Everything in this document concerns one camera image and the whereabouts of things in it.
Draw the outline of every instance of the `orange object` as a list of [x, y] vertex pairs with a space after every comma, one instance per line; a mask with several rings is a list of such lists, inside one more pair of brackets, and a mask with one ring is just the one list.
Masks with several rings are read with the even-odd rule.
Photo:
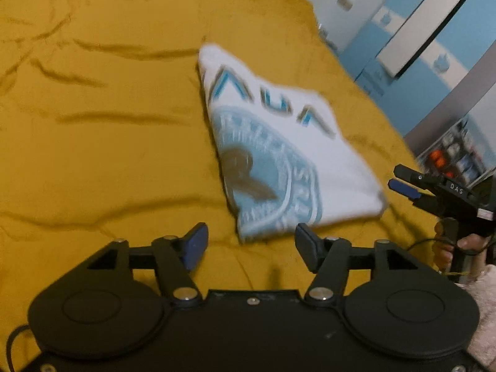
[[429, 154], [429, 158], [431, 158], [431, 161], [435, 162], [439, 158], [443, 158], [442, 151], [441, 150], [434, 150]]
[[440, 170], [442, 168], [444, 168], [446, 166], [446, 159], [444, 159], [443, 157], [440, 157], [437, 159], [437, 161], [434, 162], [434, 166]]

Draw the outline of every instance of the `blue cabinet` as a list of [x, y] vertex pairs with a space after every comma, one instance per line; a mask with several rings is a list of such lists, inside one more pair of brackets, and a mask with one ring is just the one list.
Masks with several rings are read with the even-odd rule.
[[496, 41], [496, 0], [467, 0], [436, 39], [375, 102], [404, 136]]
[[365, 66], [416, 10], [423, 0], [386, 0], [350, 45], [339, 55], [348, 74], [356, 79]]
[[381, 95], [384, 95], [396, 81], [388, 74], [383, 65], [375, 59], [370, 61], [361, 73], [368, 77], [376, 85], [376, 88], [382, 91]]
[[368, 96], [370, 96], [375, 101], [380, 100], [384, 95], [384, 91], [378, 88], [373, 80], [366, 74], [360, 74], [355, 82], [361, 89], [363, 89], [363, 91]]

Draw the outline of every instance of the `blue printed logo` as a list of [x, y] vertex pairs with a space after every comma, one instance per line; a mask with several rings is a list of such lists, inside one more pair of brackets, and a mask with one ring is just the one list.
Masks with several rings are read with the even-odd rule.
[[445, 73], [446, 71], [448, 71], [448, 69], [450, 69], [448, 55], [440, 54], [439, 57], [434, 61], [434, 68], [440, 73]]
[[384, 16], [380, 19], [380, 23], [386, 27], [391, 23], [391, 19], [391, 14], [388, 12], [387, 14], [384, 14]]
[[211, 118], [241, 239], [320, 221], [317, 171], [308, 159], [246, 110], [220, 106]]

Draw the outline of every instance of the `mustard yellow blanket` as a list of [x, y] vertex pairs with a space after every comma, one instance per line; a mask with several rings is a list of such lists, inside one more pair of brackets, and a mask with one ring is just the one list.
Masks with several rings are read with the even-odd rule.
[[[0, 365], [48, 284], [116, 237], [146, 246], [196, 222], [208, 288], [303, 290], [291, 237], [240, 246], [205, 117], [198, 49], [214, 42], [275, 84], [316, 90], [384, 184], [414, 165], [400, 136], [319, 40], [306, 0], [0, 0]], [[403, 247], [433, 218], [386, 189], [381, 219], [318, 232]], [[417, 252], [430, 261], [428, 248]], [[151, 280], [147, 273], [139, 276]], [[351, 274], [349, 289], [366, 272]], [[14, 345], [21, 368], [36, 356]]]

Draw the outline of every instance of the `black plastic mount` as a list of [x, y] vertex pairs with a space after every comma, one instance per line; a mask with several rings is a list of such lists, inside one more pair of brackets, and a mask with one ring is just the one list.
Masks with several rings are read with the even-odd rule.
[[[205, 224], [150, 247], [113, 242], [33, 300], [43, 352], [23, 372], [485, 370], [465, 351], [479, 312], [464, 290], [386, 240], [353, 247], [305, 224], [294, 238], [316, 273], [304, 298], [211, 290], [203, 299], [187, 268], [206, 246]], [[154, 269], [160, 294], [133, 268]], [[353, 269], [371, 280], [344, 296]]]

